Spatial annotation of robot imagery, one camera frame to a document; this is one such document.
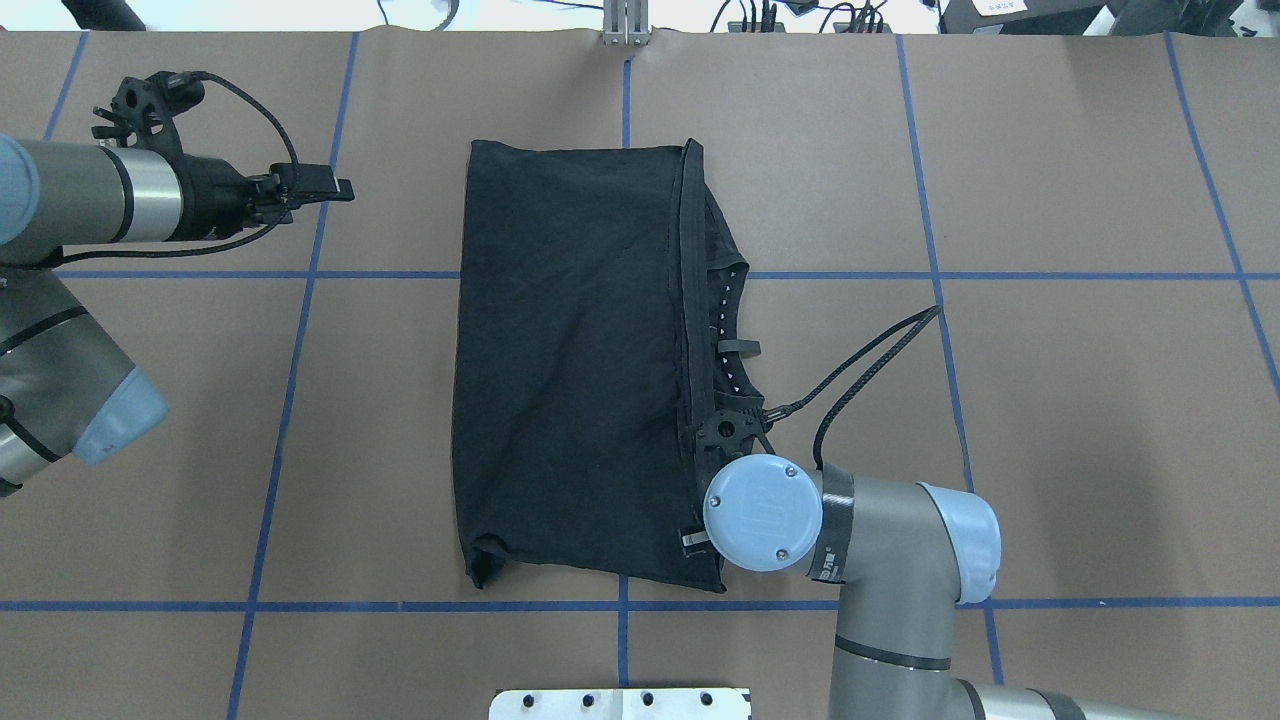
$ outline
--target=black band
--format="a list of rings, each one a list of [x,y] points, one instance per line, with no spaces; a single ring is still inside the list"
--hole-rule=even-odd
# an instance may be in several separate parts
[[[111,164],[115,165],[115,173],[120,176],[120,184],[124,188],[124,217],[120,218],[120,229],[115,231],[115,236],[108,242],[120,242],[124,236],[129,232],[129,225],[133,224],[133,181],[129,179],[129,170],[124,168],[124,163],[106,147],[102,149],[106,156],[111,159]]]
[[[760,341],[735,337],[716,343],[716,352],[737,352],[740,357],[755,357],[760,354]]]
[[[36,337],[37,334],[45,331],[54,329],[58,325],[65,323],[67,320],[78,318],[81,315],[88,315],[88,310],[86,310],[83,305],[77,305],[76,307],[68,307],[61,313],[55,313],[45,318],[44,320],[36,323],[35,325],[31,325],[29,328],[20,331],[14,336],[10,336],[9,340],[0,342],[0,356],[15,350],[19,345]]]
[[[855,643],[854,641],[836,635],[836,647],[840,650],[856,655],[859,657],[865,657],[867,660],[874,660],[877,662],[888,662],[890,665],[897,665],[900,667],[910,667],[911,670],[950,670],[951,659],[950,657],[918,657],[915,655],[902,655],[900,652],[891,652],[887,650],[881,650],[878,647],[872,647],[869,644]]]
[[[982,697],[978,696],[978,688],[973,687],[969,680],[956,680],[960,687],[964,688],[965,694],[969,696],[969,705],[973,706],[973,720],[987,720],[987,708],[982,706]]]
[[[849,538],[854,532],[854,477],[831,462],[822,469],[822,529],[813,550],[809,578],[845,582]]]
[[[27,427],[23,425],[22,423],[19,423],[18,420],[10,419],[8,423],[5,423],[5,425],[10,430],[13,430],[13,434],[18,436],[18,439],[20,439],[22,442],[27,443],[27,447],[35,450],[36,455],[44,457],[45,461],[47,461],[47,462],[58,462],[59,460],[63,459],[61,455],[58,455],[52,450],[49,450],[49,446],[46,446],[45,443],[40,442],[36,438],[36,436],[31,434],[31,430],[28,430]]]
[[[1044,698],[1044,702],[1048,703],[1048,708],[1053,712],[1053,720],[1087,720],[1084,717],[1084,711],[1080,710],[1080,706],[1065,694],[1050,691],[1037,691],[1036,688],[1027,689]]]

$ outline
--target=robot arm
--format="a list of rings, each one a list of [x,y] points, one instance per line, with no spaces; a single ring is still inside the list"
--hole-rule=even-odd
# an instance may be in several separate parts
[[[735,565],[842,583],[832,720],[1188,720],[951,676],[955,603],[989,597],[1000,569],[996,515],[973,493],[748,455],[703,518]]]
[[[173,118],[204,99],[204,81],[257,108],[289,161],[243,177],[225,160],[183,152]],[[50,269],[86,258],[229,250],[292,222],[302,205],[355,197],[328,165],[298,163],[275,118],[210,73],[125,78],[111,109],[95,114],[113,123],[93,128],[100,145],[0,135],[0,497],[65,455],[110,457],[168,413],[146,374]],[[193,250],[64,254],[74,245],[225,240],[259,225]]]

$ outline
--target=cable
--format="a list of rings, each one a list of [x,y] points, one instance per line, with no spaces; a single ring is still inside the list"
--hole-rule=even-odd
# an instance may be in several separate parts
[[[923,331],[924,327],[933,320],[933,318],[937,318],[940,313],[942,313],[942,306],[934,305],[928,310],[913,315],[913,318],[916,318],[916,320],[915,324],[911,325],[911,329],[906,331],[906,334],[899,338],[899,341],[895,342],[892,347],[884,351],[884,355],[881,355],[879,359],[877,359],[870,368],[867,368],[867,372],[864,372],[861,377],[859,377],[858,380],[852,386],[850,386],[844,395],[840,396],[840,400],[837,400],[836,404],[831,406],[831,410],[828,410],[827,414],[822,418],[822,423],[818,424],[818,432],[814,433],[813,436],[813,461],[815,468],[818,468],[819,470],[822,469],[822,441],[827,437],[827,430],[831,429],[831,424],[836,420],[836,416],[840,415],[841,410],[844,410],[845,406],[849,405],[849,402],[854,398],[854,396],[856,396],[859,392],[861,392],[864,387],[867,387],[867,383],[869,383],[872,378],[876,377],[877,373],[884,369],[884,365],[888,365],[888,363],[893,357],[896,357],[897,354],[901,352],[904,347],[910,345],[911,341],[915,340],[918,334],[920,334],[920,331]]]
[[[795,402],[787,402],[785,405],[778,405],[777,407],[774,407],[772,410],[765,410],[764,411],[764,421],[765,423],[777,423],[778,420],[783,420],[786,418],[790,418],[796,411],[804,409],[804,406],[809,405],[813,401],[813,398],[818,397],[818,395],[822,393],[822,391],[827,389],[827,386],[829,386],[832,382],[835,382],[835,379],[838,378],[841,373],[844,373],[845,370],[847,370],[850,365],[852,365],[854,363],[861,360],[861,357],[864,355],[867,355],[872,350],[876,350],[876,347],[878,345],[881,345],[886,340],[893,337],[893,334],[897,333],[897,332],[900,332],[902,328],[910,325],[911,323],[919,322],[919,319],[923,318],[924,315],[927,315],[929,313],[929,310],[933,310],[933,307],[929,307],[927,310],[920,310],[915,315],[911,315],[910,318],[908,318],[905,320],[900,320],[892,328],[882,332],[879,336],[876,337],[876,340],[868,342],[865,346],[861,347],[861,350],[859,350],[858,352],[854,352],[852,355],[850,355],[847,360],[845,360],[844,363],[841,363],[835,370],[831,372],[829,375],[827,375],[826,378],[823,378],[822,382],[818,383],[818,387],[815,387],[812,391],[809,391],[809,395],[801,397],[800,400],[796,400]]]
[[[818,27],[818,33],[819,35],[822,35],[822,31],[827,29],[827,20],[831,19],[831,15],[835,15],[836,10],[840,10],[841,8],[845,8],[845,9],[849,10],[849,24],[854,24],[854,18],[858,14],[858,8],[854,8],[852,3],[836,3],[835,6],[832,6],[829,10],[827,10],[827,17],[822,18],[822,26]]]
[[[719,24],[719,17],[724,14],[724,9],[728,8],[728,4],[732,1],[733,0],[724,0],[724,3],[721,4],[721,9],[716,10],[716,19],[712,20],[712,29],[707,32],[716,32],[716,26]]]
[[[289,140],[289,133],[284,131],[284,126],[280,124],[280,120],[275,119],[275,115],[273,115],[271,111],[266,109],[266,106],[264,106],[261,102],[253,99],[253,96],[250,95],[248,92],[241,90],[239,86],[237,86],[232,81],[215,76],[214,73],[205,70],[195,70],[191,73],[191,77],[200,81],[214,82],[216,85],[225,87],[233,95],[248,102],[255,110],[261,113],[261,115],[266,118],[269,123],[271,123],[271,127],[275,128],[275,132],[279,133],[280,142],[284,143],[284,150],[289,154],[289,165],[293,168],[293,178],[297,179],[302,177],[302,169],[298,163],[298,152],[293,147],[293,141]],[[280,193],[282,205],[288,204],[291,193],[292,188],[288,187],[284,188],[284,191]],[[67,255],[61,259],[52,260],[51,261],[52,264],[49,263],[41,264],[40,268],[41,269],[56,268],[59,265],[65,265],[68,263],[78,263],[81,260],[91,260],[93,258],[193,258],[197,255],[212,255],[215,252],[224,252],[227,250],[242,247],[244,245],[253,242],[255,240],[259,240],[266,233],[274,231],[275,227],[280,224],[282,218],[283,214],[279,214],[257,232],[253,232],[252,234],[248,234],[239,240],[233,240],[230,242],[224,242],[220,245],[211,245],[206,247],[192,247],[187,250],[91,250],[88,252],[77,252],[74,255]]]
[[[584,10],[604,10],[600,5],[588,5],[586,3],[570,3],[568,0],[534,0],[534,3],[547,3],[548,5],[562,5],[564,8],[582,8]]]
[[[458,17],[458,3],[461,3],[461,0],[449,0],[449,14],[444,15],[440,24],[433,27],[431,32],[440,32],[453,24],[453,18]]]

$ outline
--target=black bag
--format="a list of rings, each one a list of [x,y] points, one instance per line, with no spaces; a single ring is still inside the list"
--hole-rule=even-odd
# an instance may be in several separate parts
[[[744,418],[759,427],[736,333],[746,270],[694,141],[472,143],[453,489],[476,587],[512,559],[724,591],[719,557],[681,538],[750,452]]]

